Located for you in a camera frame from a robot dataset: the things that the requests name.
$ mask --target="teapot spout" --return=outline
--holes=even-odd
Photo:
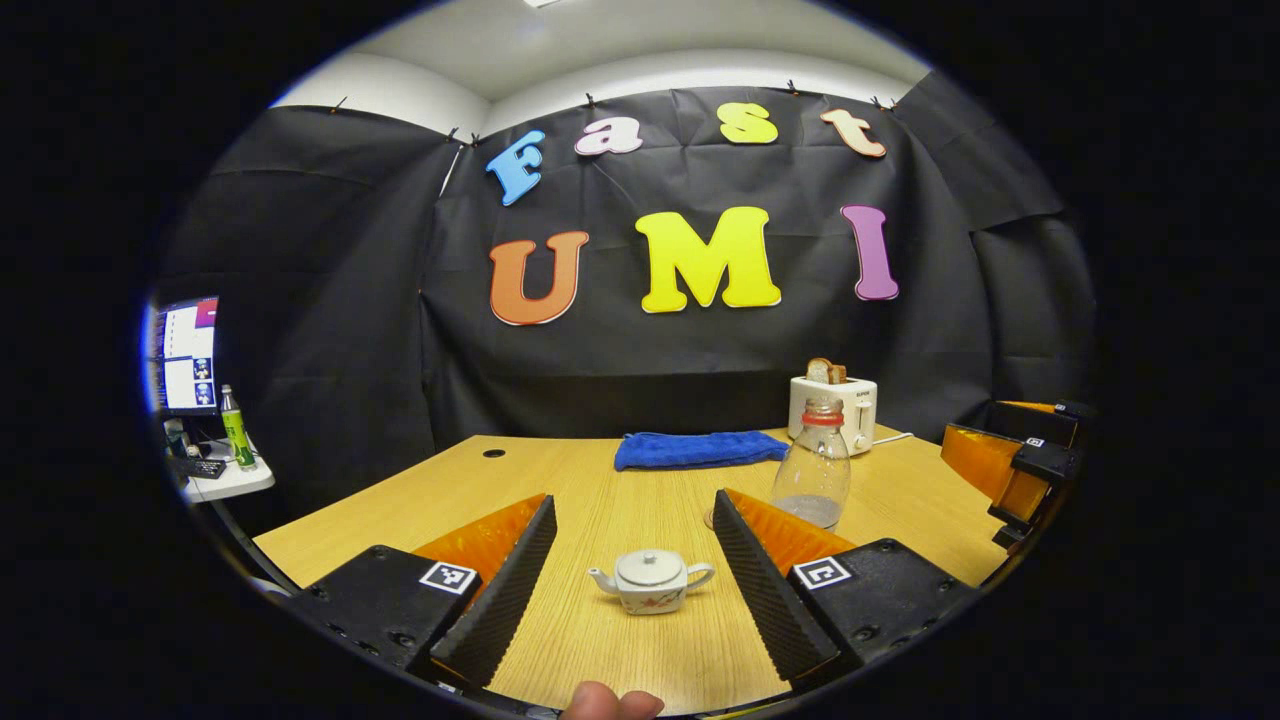
[[[602,571],[599,568],[591,568],[586,571],[586,574],[591,575],[595,584],[600,585],[602,591],[618,594],[618,585],[613,583],[613,578],[611,578],[608,573]]]

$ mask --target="white wall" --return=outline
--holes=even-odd
[[[489,101],[475,92],[411,63],[343,53],[297,82],[271,106],[334,106],[378,113],[448,135],[458,128],[461,140],[471,141],[489,113]]]
[[[928,72],[922,67],[920,76]],[[900,100],[913,83],[833,60],[768,50],[684,50],[618,60],[535,85],[490,104],[475,92],[411,63],[344,53],[302,78],[280,105],[337,105],[407,120],[470,141],[596,100],[677,87],[754,86],[786,88],[791,79],[810,92],[881,102]]]
[[[684,50],[630,58],[586,70],[579,70],[520,91],[493,104],[480,137],[548,113],[595,100],[636,92],[677,87],[745,85],[827,92],[888,104],[901,100],[911,86],[928,73],[920,65],[913,82],[895,79],[864,68],[808,55],[768,50]]]

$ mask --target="teapot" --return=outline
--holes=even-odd
[[[689,575],[705,573],[692,583]],[[600,589],[620,596],[622,607],[632,615],[658,615],[680,610],[685,593],[712,579],[716,569],[707,562],[685,566],[677,552],[667,550],[637,550],[628,552],[613,565],[611,578],[599,568],[586,571]]]

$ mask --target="teapot lid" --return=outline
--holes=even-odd
[[[636,585],[660,585],[685,569],[680,555],[667,550],[637,550],[618,557],[617,574]]]

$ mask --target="table surface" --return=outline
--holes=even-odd
[[[785,429],[765,430],[788,441]],[[876,437],[897,430],[877,425]],[[663,698],[664,715],[703,712],[790,691],[780,680],[733,583],[716,534],[703,523],[716,491],[768,500],[777,461],[705,470],[613,470],[620,439],[476,436],[387,480],[255,538],[306,587],[372,544],[413,551],[483,515],[539,492],[556,497],[558,534],[493,692],[564,707],[573,687],[600,680]],[[500,448],[506,455],[485,457]],[[836,532],[858,544],[892,537],[970,585],[1005,560],[992,542],[991,503],[940,457],[908,437],[855,456]],[[710,562],[716,578],[671,614],[628,615],[586,569],[660,547]]]

